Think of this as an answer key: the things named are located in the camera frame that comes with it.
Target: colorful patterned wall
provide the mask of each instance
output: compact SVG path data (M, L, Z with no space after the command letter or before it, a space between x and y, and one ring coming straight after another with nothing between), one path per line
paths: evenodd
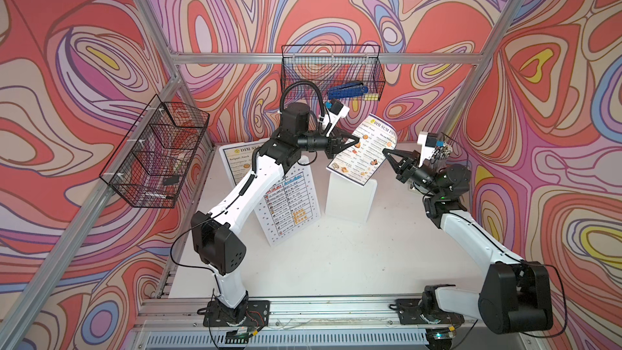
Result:
M551 348L622 349L621 73L622 0L527 0L454 131L478 221L559 269Z
M283 44L378 43L389 53L480 52L507 0L151 0L174 51L280 52ZM351 105L346 128L369 113L400 139L438 128L469 66L387 65L380 103ZM215 142L265 137L275 127L279 65L180 68Z
M0 319L167 80L132 0L0 0ZM111 199L21 349L120 346L205 156L173 210Z

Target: base mounting plate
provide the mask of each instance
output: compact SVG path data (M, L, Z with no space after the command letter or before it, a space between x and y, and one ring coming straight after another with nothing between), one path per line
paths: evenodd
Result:
M245 319L239 324L227 322L228 315L222 310L219 303L210 303L205 310L203 325L205 327L251 327L257 328L268 325L270 316L270 301L249 300L246 308Z
M419 308L420 299L396 299L395 307L399 315L399 323L407 324L452 324L460 325L465 322L462 315L453 312L439 312L433 316L422 316Z

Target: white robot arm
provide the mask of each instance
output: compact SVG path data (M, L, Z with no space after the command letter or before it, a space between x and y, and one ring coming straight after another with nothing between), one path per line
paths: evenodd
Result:
M311 112L307 104L290 103L284 108L285 97L295 86L309 86L318 96L322 116L320 127L315 130L309 130ZM212 306L218 309L220 320L236 325L245 319L248 292L237 267L246 254L246 246L238 235L248 215L266 191L298 162L303 150L324 151L328 158L333 158L358 143L358 137L336 127L338 119L348 111L349 108L336 99L324 105L312 82L300 81L286 88L281 97L281 123L270 139L253 152L251 171L207 214L197 212L192 217L193 247L201 261L214 271L220 290Z
M426 286L420 303L424 315L454 312L484 321L494 333L548 330L553 325L548 272L539 262L527 262L484 230L460 204L468 192L471 172L463 165L450 165L438 172L423 164L422 154L434 153L437 139L419 138L423 151L385 149L384 154L397 180L427 191L427 217L462 246L477 263L485 279L481 291L461 290L453 285Z

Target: black wire basket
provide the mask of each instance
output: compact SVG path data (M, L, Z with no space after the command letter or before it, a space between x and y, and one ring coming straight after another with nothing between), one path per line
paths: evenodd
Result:
M324 101L360 100L377 102L385 88L385 73L378 59L377 44L307 44L281 48L281 90L300 80L318 86ZM286 102L311 102L315 93L299 86L285 97Z
M106 170L113 153L99 177L133 207L175 207L209 120L196 107L160 102L119 168Z

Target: dim sum menu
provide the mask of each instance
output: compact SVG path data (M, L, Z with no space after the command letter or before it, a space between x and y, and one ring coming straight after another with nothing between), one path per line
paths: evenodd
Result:
M359 143L335 156L327 169L354 183L365 185L385 160L383 149L395 149L397 133L391 125L370 115L353 134L359 137Z

